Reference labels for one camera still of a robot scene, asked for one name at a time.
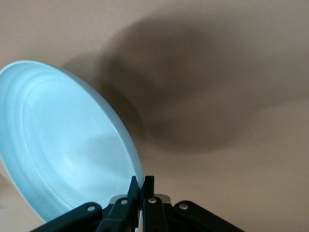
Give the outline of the blue plate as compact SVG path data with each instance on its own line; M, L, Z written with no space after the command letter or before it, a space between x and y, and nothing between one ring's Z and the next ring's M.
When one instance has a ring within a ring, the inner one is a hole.
M0 159L45 222L88 202L106 207L133 176L143 185L134 143L106 100L76 75L37 61L0 70Z

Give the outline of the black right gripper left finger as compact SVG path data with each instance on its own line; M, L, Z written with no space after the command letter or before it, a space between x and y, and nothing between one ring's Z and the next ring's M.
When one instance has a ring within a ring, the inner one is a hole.
M102 208L89 202L43 224L31 232L135 232L139 226L140 188L131 178L126 196Z

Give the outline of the brown table cover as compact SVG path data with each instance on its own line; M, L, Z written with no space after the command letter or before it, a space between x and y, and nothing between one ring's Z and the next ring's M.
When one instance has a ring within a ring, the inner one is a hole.
M309 0L0 0L0 68L99 91L157 193L246 232L309 232Z

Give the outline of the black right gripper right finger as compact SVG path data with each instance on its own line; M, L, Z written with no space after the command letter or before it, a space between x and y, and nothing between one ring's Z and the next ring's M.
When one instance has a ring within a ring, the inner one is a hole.
M155 194L154 179L146 176L141 191L143 232L244 232L192 201L173 206L168 196Z

